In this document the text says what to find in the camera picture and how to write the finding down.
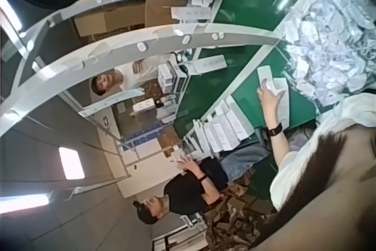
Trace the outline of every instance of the white curved rack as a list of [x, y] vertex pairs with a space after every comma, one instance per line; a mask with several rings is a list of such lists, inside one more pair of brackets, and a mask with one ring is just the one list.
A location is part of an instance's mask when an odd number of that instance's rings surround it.
[[[166, 25], [103, 39], [61, 57], [13, 89], [2, 103], [0, 136], [55, 95], [124, 63], [187, 48], [274, 45], [278, 40], [274, 32], [225, 24]], [[143, 50], [140, 45], [144, 45], [146, 50], [140, 51]]]
[[26, 46], [26, 43], [35, 36], [35, 33], [38, 32], [38, 27], [41, 25], [44, 25], [45, 23], [49, 24], [49, 27], [53, 27], [56, 24], [63, 22], [69, 18], [72, 18], [74, 16], [78, 16], [81, 14], [88, 13], [93, 10], [97, 10], [100, 8], [103, 8], [105, 6], [115, 4], [117, 2], [122, 2], [127, 0], [80, 0], [74, 3], [73, 5], [58, 10], [50, 15], [48, 15], [46, 18], [40, 20], [38, 23], [30, 27], [23, 35], [21, 39], [18, 39], [16, 42], [12, 43], [11, 41], [8, 41], [5, 46], [2, 49], [1, 53], [1, 59], [4, 62], [7, 62], [12, 58], [13, 55], [16, 54], [16, 52], [20, 52], [20, 49], [24, 46]]

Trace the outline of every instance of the white t-shirt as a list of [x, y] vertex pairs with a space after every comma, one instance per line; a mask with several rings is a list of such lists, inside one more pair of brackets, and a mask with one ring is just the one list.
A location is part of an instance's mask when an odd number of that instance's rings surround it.
[[270, 186], [271, 201], [277, 210], [282, 208], [299, 181], [309, 157], [316, 151], [320, 135], [341, 132], [355, 124], [376, 127], [376, 95], [362, 93], [347, 97], [334, 109], [324, 113], [319, 122], [311, 139], [299, 151], [288, 153], [280, 164], [278, 174]]
[[143, 70], [141, 73], [133, 73], [133, 62], [116, 67], [115, 70], [124, 76], [123, 83], [119, 85], [122, 91], [137, 88], [151, 79], [156, 79], [158, 77], [158, 65], [166, 63], [170, 56], [171, 54], [165, 54], [146, 58], [142, 62]]

